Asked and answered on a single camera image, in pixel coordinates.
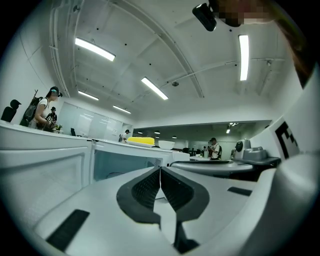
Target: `backpack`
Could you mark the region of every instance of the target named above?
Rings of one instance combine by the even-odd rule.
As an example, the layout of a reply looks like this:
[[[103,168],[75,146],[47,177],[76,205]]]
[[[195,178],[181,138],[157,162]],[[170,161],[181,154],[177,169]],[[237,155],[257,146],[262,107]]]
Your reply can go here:
[[[219,144],[218,158],[221,159],[221,155],[222,155],[222,147],[221,147],[221,145]]]
[[[24,112],[24,115],[23,115],[23,118],[21,120],[20,125],[26,126],[26,127],[29,125],[29,122],[35,117],[37,106],[42,99],[43,99],[43,97],[39,97],[39,98],[34,98],[31,101],[30,105],[28,106],[28,108]]]

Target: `glass partition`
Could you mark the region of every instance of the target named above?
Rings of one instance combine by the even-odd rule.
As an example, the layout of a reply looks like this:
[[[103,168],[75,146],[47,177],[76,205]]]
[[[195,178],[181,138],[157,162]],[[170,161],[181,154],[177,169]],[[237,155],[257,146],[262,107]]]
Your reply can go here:
[[[126,129],[132,130],[132,125],[97,114],[81,107],[66,102],[58,116],[57,123],[62,125],[61,130],[66,135],[71,135],[71,128],[77,136],[118,141],[119,135]]]

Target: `white cabinet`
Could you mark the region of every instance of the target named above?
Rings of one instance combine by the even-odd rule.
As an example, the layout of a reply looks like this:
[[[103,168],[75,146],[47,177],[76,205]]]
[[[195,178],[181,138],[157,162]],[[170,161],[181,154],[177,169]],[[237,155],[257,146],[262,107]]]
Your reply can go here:
[[[0,141],[1,197],[29,227],[89,185],[91,140],[2,122]]]

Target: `black logo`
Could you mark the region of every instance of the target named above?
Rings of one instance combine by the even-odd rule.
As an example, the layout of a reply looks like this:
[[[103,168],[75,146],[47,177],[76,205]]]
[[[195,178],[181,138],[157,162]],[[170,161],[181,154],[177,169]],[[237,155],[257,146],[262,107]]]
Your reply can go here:
[[[298,144],[286,122],[281,124],[279,128],[275,130],[275,134],[280,142],[285,159],[288,159],[289,157],[292,157],[299,153]]]

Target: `curved surface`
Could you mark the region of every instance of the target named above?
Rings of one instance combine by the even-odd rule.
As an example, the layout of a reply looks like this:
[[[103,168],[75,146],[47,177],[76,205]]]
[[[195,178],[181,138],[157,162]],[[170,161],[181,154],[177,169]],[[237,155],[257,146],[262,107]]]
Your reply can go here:
[[[220,177],[255,171],[253,165],[235,161],[176,161],[170,166],[192,173]]]
[[[319,164],[319,156],[298,155],[277,170],[263,171],[258,182],[209,177],[169,167],[171,172],[203,186],[210,196],[197,219],[178,226],[183,232],[182,241],[193,242],[187,255],[256,256],[277,250],[314,206],[320,191]],[[49,212],[35,232],[47,239],[79,209],[90,215],[66,248],[68,255],[180,255],[157,224],[135,222],[118,206],[118,189],[150,170],[125,173],[82,189]],[[252,193],[228,191],[232,187]]]
[[[160,216],[153,212],[160,189],[159,178],[160,168],[155,167],[119,188],[116,194],[118,205],[135,222],[160,226]]]

